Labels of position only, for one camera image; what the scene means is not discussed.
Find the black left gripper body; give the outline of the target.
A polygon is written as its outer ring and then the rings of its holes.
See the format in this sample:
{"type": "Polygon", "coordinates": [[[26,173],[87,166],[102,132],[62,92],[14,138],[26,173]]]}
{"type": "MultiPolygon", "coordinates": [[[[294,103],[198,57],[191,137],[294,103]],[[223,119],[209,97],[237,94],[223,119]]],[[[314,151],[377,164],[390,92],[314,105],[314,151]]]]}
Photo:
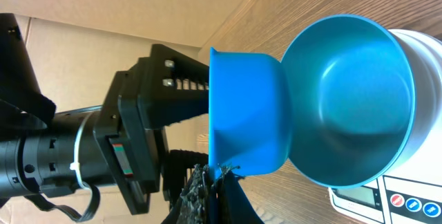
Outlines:
{"type": "Polygon", "coordinates": [[[209,67],[165,45],[116,72],[93,133],[132,214],[148,213],[156,192],[176,204],[188,169],[208,163],[201,153],[170,150],[165,133],[208,111],[209,67]]]}

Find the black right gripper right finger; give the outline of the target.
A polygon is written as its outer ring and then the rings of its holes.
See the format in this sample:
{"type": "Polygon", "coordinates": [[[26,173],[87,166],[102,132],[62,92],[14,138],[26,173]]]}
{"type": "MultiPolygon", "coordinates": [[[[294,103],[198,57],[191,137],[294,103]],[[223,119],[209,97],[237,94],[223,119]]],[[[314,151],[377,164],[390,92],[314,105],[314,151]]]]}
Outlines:
{"type": "Polygon", "coordinates": [[[263,224],[242,190],[242,176],[233,171],[239,166],[221,166],[215,181],[215,222],[221,224],[263,224]]]}

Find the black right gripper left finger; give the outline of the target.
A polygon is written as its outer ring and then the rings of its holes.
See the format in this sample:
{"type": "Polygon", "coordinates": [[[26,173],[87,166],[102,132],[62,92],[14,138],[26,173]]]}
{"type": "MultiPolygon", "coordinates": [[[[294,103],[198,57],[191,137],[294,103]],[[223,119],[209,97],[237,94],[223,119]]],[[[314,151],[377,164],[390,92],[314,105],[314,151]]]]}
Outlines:
{"type": "Polygon", "coordinates": [[[177,213],[177,224],[204,224],[207,222],[209,199],[209,166],[197,164],[180,194],[181,203],[177,213]]]}

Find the blue plastic scoop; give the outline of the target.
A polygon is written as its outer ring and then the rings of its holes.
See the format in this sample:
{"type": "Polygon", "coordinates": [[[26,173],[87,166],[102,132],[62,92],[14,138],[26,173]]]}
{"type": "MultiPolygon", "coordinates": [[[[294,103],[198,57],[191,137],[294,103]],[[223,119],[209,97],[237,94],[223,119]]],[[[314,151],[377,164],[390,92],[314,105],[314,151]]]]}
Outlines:
{"type": "Polygon", "coordinates": [[[270,174],[286,161],[293,133],[282,64],[263,53],[210,50],[209,168],[270,174]]]}

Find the blue metal bowl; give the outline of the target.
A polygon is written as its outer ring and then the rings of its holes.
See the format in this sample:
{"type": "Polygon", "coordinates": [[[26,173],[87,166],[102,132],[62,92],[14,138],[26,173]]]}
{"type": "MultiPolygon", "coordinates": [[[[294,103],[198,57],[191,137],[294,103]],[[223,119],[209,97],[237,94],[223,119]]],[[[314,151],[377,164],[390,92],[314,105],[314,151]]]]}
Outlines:
{"type": "Polygon", "coordinates": [[[320,19],[281,63],[294,121],[289,159],[319,185],[358,187],[402,165],[435,122],[430,67],[371,19],[320,19]]]}

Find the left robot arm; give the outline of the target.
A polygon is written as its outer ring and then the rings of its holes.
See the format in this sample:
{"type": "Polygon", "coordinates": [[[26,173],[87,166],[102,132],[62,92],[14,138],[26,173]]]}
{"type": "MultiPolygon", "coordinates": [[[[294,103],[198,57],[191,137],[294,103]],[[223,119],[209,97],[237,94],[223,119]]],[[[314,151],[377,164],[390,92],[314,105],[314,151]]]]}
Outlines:
{"type": "Polygon", "coordinates": [[[155,44],[115,74],[101,105],[57,112],[39,89],[15,16],[1,15],[2,203],[22,196],[84,222],[108,185],[134,215],[148,212],[156,192],[175,202],[186,170],[207,156],[170,150],[165,127],[208,110],[209,67],[155,44]]]}

